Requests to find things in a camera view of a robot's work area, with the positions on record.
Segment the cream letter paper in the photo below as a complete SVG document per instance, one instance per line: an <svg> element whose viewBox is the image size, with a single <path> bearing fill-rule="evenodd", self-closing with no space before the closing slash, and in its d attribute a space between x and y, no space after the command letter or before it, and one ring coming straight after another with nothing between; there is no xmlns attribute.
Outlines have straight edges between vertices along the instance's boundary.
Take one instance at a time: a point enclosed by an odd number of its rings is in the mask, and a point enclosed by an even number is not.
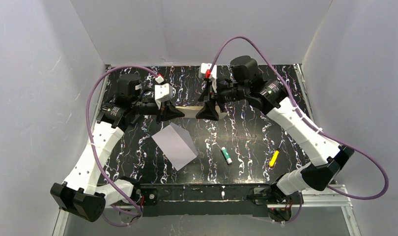
<svg viewBox="0 0 398 236"><path fill-rule="evenodd" d="M185 118L196 118L197 113L203 106L176 106L176 109L185 114ZM227 116L227 112L222 112L218 106L215 106L216 112L219 115L218 120Z"/></svg>

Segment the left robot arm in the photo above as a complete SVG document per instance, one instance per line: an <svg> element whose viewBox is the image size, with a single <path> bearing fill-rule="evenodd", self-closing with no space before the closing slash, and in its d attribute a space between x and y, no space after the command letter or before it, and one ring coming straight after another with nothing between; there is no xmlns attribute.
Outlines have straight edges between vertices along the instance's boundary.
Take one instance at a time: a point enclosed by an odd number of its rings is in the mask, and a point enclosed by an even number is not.
<svg viewBox="0 0 398 236"><path fill-rule="evenodd" d="M89 222L98 220L106 206L126 200L136 208L132 215L140 217L142 207L133 197L140 183L131 177L112 180L104 166L115 145L137 115L153 115L158 121L183 118L172 104L172 87L162 75L155 75L153 88L142 88L138 74L124 74L118 79L113 99L102 104L94 126L88 130L89 140L77 164L62 183L54 183L50 194L59 207Z"/></svg>

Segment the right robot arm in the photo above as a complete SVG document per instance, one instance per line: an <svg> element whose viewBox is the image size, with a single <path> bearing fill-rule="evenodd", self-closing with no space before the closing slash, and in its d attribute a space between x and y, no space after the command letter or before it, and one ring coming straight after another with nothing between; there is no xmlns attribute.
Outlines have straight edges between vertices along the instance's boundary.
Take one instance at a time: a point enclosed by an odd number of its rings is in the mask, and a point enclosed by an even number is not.
<svg viewBox="0 0 398 236"><path fill-rule="evenodd" d="M310 160L298 170L278 178L271 185L271 192L285 197L309 188L323 191L354 151L323 137L321 129L312 121L305 123L307 116L298 115L300 108L292 104L285 86L278 79L264 78L255 59L240 56L231 61L230 67L233 81L217 79L211 64L201 64L199 77L206 85L199 97L204 106L196 118L218 120L217 106L223 110L227 102L246 100L281 126Z"/></svg>

